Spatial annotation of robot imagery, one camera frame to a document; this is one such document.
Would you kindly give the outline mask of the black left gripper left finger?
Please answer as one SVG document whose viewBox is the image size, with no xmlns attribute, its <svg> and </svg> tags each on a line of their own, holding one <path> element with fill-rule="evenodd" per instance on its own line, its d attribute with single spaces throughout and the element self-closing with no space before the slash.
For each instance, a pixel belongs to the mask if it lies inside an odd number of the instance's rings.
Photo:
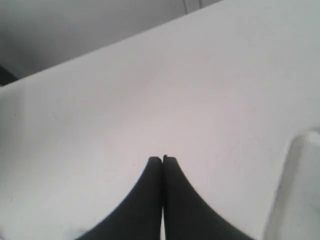
<svg viewBox="0 0 320 240">
<path fill-rule="evenodd" d="M 162 221 L 162 160 L 150 157 L 125 199 L 79 240 L 159 240 Z"/>
</svg>

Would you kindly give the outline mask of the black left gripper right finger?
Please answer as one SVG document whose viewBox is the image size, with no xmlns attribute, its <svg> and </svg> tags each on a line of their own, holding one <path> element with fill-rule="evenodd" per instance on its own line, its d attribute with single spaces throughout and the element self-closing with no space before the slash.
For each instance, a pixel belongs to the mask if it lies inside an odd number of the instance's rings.
<svg viewBox="0 0 320 240">
<path fill-rule="evenodd" d="M 196 192 L 176 158 L 164 155 L 163 213 L 167 240 L 246 240 Z"/>
</svg>

